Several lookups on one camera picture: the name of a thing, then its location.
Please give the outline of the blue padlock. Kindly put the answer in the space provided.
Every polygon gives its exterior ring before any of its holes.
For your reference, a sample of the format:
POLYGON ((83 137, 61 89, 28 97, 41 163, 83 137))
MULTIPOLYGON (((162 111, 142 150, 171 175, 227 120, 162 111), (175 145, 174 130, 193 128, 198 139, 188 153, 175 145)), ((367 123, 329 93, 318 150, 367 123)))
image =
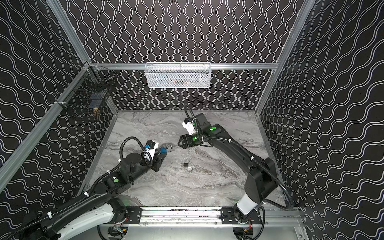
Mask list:
POLYGON ((159 148, 159 154, 168 153, 168 152, 171 152, 172 150, 173 150, 173 146, 171 144, 169 144, 169 145, 162 145, 159 148))

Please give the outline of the black padlock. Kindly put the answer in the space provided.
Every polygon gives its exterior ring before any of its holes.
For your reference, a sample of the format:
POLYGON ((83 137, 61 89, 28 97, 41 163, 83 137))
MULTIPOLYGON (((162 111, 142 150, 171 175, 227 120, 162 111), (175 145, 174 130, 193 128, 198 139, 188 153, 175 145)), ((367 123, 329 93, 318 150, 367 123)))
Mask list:
POLYGON ((193 166, 190 165, 189 163, 183 163, 182 167, 187 172, 192 172, 194 170, 193 166))

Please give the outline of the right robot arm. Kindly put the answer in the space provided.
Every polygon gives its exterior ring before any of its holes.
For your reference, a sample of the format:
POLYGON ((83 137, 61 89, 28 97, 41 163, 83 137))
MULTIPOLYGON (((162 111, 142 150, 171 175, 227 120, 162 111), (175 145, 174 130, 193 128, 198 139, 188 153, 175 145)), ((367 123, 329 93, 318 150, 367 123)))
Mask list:
POLYGON ((277 167, 272 159, 262 159, 253 154, 236 141, 224 127, 219 124, 211 125, 203 113, 194 114, 188 105, 184 106, 184 111, 186 118, 182 125, 188 133, 180 137, 178 146, 183 149, 198 146, 216 148, 235 162, 247 175, 245 194, 235 205, 240 215, 247 216, 265 203, 286 211, 293 209, 292 196, 278 178, 277 167), (285 206, 267 199, 277 187, 281 188, 286 197, 285 206))

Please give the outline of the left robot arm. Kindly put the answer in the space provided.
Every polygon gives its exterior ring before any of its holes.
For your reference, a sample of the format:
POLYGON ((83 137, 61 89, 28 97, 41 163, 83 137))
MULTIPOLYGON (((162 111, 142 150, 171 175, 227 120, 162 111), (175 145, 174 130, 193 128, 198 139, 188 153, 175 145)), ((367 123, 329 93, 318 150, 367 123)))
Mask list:
POLYGON ((88 190, 50 211, 27 214, 22 226, 5 239, 69 240, 102 224, 121 225, 130 220, 120 194, 148 171, 158 172, 168 149, 155 141, 142 144, 138 138, 128 137, 123 140, 119 155, 119 163, 96 179, 88 190))

